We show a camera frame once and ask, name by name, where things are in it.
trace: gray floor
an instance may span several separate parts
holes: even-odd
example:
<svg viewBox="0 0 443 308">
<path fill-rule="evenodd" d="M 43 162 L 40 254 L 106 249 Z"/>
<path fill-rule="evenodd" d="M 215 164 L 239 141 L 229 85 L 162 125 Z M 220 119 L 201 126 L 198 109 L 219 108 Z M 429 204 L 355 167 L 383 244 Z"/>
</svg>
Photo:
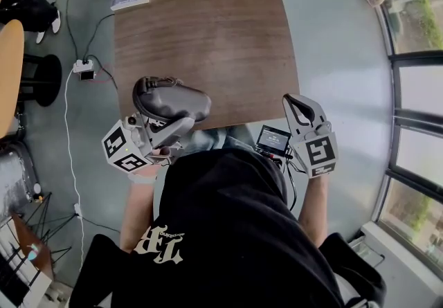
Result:
<svg viewBox="0 0 443 308">
<path fill-rule="evenodd" d="M 352 236 L 370 219 L 388 160 L 390 142 L 390 71 L 377 17 L 364 0 L 283 0 L 296 54 L 300 92 L 319 101 L 337 134 L 338 168 L 331 175 L 328 203 L 330 231 Z M 66 0 L 57 6 L 65 10 Z M 82 55 L 99 18 L 110 13 L 110 0 L 71 0 L 69 17 Z M 113 19 L 100 27 L 91 52 L 104 64 L 114 63 Z M 62 61 L 64 81 L 72 68 L 73 47 L 66 29 L 48 33 L 42 45 L 29 35 L 26 51 L 36 55 L 56 54 Z M 82 197 L 85 218 L 119 228 L 125 207 L 128 180 L 108 166 L 100 140 L 119 117 L 112 83 L 80 82 L 71 78 L 68 116 L 73 168 Z M 64 97 L 48 108 L 26 103 L 29 146 L 45 191 L 53 192 L 49 219 L 73 212 L 77 195 L 67 154 L 64 128 Z M 267 125 L 287 129 L 285 120 Z M 254 137 L 263 123 L 249 125 Z M 307 180 L 296 175 L 299 201 Z M 154 214 L 158 213 L 162 181 L 158 181 Z M 84 224 L 85 248 L 96 233 L 118 241 L 118 233 Z M 57 278 L 73 285 L 80 268 L 80 223 L 76 219 L 50 241 L 53 249 L 73 245 L 56 266 Z"/>
</svg>

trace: shoe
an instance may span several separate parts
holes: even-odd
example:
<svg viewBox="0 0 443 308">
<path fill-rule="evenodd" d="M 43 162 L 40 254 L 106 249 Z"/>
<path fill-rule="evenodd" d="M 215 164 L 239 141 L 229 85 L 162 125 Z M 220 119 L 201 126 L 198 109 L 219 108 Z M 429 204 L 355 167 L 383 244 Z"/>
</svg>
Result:
<svg viewBox="0 0 443 308">
<path fill-rule="evenodd" d="M 44 37 L 44 31 L 42 32 L 42 33 L 38 33 L 37 34 L 37 44 L 39 44 L 40 42 L 42 42 L 42 40 L 43 40 L 43 37 Z"/>
<path fill-rule="evenodd" d="M 62 25 L 62 20 L 60 19 L 60 10 L 57 10 L 57 18 L 53 21 L 53 33 L 58 33 L 60 26 Z"/>
</svg>

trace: person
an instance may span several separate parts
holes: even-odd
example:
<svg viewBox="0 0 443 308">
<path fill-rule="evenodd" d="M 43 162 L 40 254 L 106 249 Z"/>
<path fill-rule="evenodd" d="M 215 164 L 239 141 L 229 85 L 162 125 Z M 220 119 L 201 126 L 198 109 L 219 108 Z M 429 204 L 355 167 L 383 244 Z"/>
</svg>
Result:
<svg viewBox="0 0 443 308">
<path fill-rule="evenodd" d="M 221 149 L 208 133 L 169 167 L 155 221 L 148 183 L 161 166 L 132 176 L 120 248 L 94 237 L 69 307 L 110 292 L 112 307 L 382 305 L 380 275 L 340 235 L 327 236 L 327 175 L 309 180 L 297 220 L 273 162 L 230 129 Z"/>
<path fill-rule="evenodd" d="M 25 31 L 37 32 L 41 43 L 45 32 L 52 26 L 56 34 L 60 30 L 60 11 L 47 0 L 0 0 L 0 22 L 17 19 Z"/>
</svg>

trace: cable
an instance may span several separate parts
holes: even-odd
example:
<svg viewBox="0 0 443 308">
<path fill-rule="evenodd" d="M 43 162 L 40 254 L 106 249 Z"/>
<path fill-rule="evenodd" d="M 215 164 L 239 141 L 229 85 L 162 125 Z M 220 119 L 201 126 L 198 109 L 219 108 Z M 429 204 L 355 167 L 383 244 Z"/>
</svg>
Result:
<svg viewBox="0 0 443 308">
<path fill-rule="evenodd" d="M 89 52 L 89 47 L 90 47 L 92 41 L 94 40 L 94 37 L 96 37 L 96 33 L 97 33 L 97 30 L 98 30 L 98 27 L 100 26 L 100 24 L 102 23 L 103 20 L 105 20 L 105 19 L 107 19 L 107 18 L 109 18 L 109 17 L 113 17 L 114 15 L 115 15 L 115 14 L 109 14 L 109 15 L 107 15 L 106 17 L 103 17 L 102 19 L 100 19 L 100 21 L 97 23 L 97 25 L 96 25 L 96 29 L 94 30 L 94 34 L 92 34 L 92 37 L 91 37 L 91 39 L 89 40 L 89 42 L 88 42 L 88 44 L 87 44 L 86 52 L 85 52 L 84 55 L 83 55 L 83 62 L 86 63 L 86 60 L 87 60 L 87 54 L 88 54 L 88 52 Z"/>
<path fill-rule="evenodd" d="M 66 25 L 68 26 L 68 32 L 69 32 L 69 36 L 71 36 L 72 45 L 74 45 L 75 61 L 77 61 L 78 60 L 78 49 L 77 49 L 77 44 L 75 43 L 75 40 L 74 40 L 74 36 L 72 35 L 71 26 L 69 25 L 68 10 L 69 10 L 69 0 L 66 0 Z"/>
<path fill-rule="evenodd" d="M 117 232 L 117 233 L 120 232 L 119 230 L 113 229 L 113 228 L 111 228 L 111 227 L 106 227 L 106 226 L 103 226 L 103 225 L 101 225 L 101 224 L 94 223 L 94 222 L 92 222 L 92 221 L 90 221 L 89 219 L 86 219 L 86 218 L 84 218 L 84 217 L 82 217 L 82 218 L 83 218 L 83 220 L 85 220 L 86 222 L 89 222 L 90 224 L 93 224 L 94 226 L 97 226 L 97 227 L 103 227 L 103 228 L 106 228 L 106 229 L 109 229 L 109 230 L 113 230 L 114 232 Z"/>
<path fill-rule="evenodd" d="M 114 77 L 113 77 L 113 75 L 112 74 L 110 74 L 110 72 L 108 72 L 104 67 L 103 67 L 103 65 L 102 65 L 102 62 L 100 62 L 100 60 L 98 59 L 98 57 L 97 56 L 95 56 L 95 55 L 87 55 L 86 56 L 86 59 L 89 59 L 90 57 L 93 57 L 93 58 L 95 58 L 96 60 L 97 60 L 97 62 L 98 62 L 98 65 L 100 66 L 100 68 L 112 79 L 112 82 L 113 82 L 113 84 L 114 84 L 114 86 L 115 86 L 115 88 L 118 90 L 118 87 L 117 87 L 117 83 L 116 83 L 116 80 L 114 79 Z"/>
<path fill-rule="evenodd" d="M 68 154 L 69 154 L 69 159 L 71 160 L 71 173 L 72 176 L 74 178 L 74 190 L 77 193 L 78 196 L 78 207 L 81 208 L 82 206 L 80 205 L 80 193 L 77 190 L 77 179 L 75 178 L 75 174 L 74 174 L 74 169 L 73 169 L 73 162 L 72 162 L 72 155 L 71 155 L 71 140 L 69 139 L 69 128 L 68 128 L 68 121 L 66 119 L 66 115 L 68 113 L 68 99 L 66 97 L 67 92 L 68 92 L 68 82 L 69 82 L 69 78 L 71 77 L 72 73 L 73 73 L 73 69 L 71 69 L 71 72 L 69 72 L 68 78 L 66 79 L 66 84 L 64 87 L 64 102 L 66 104 L 66 109 L 64 110 L 64 123 L 66 125 L 66 135 L 68 136 Z M 83 267 L 83 256 L 84 256 L 84 251 L 83 251 L 83 245 L 84 245 L 84 226 L 83 226 L 83 218 L 81 216 L 79 216 L 80 218 L 80 223 L 82 224 L 82 261 L 80 263 L 80 271 L 82 270 Z"/>
</svg>

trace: wooden table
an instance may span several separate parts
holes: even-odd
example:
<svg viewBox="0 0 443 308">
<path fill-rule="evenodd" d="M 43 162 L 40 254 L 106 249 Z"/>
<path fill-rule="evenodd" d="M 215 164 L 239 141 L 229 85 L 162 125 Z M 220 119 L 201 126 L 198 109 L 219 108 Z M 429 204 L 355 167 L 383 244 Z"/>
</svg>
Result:
<svg viewBox="0 0 443 308">
<path fill-rule="evenodd" d="M 123 116 L 144 75 L 205 91 L 213 105 L 200 128 L 284 117 L 283 94 L 298 93 L 282 0 L 151 0 L 116 13 L 115 43 Z"/>
<path fill-rule="evenodd" d="M 21 22 L 12 20 L 0 31 L 0 138 L 14 117 L 23 65 L 24 32 Z"/>
</svg>

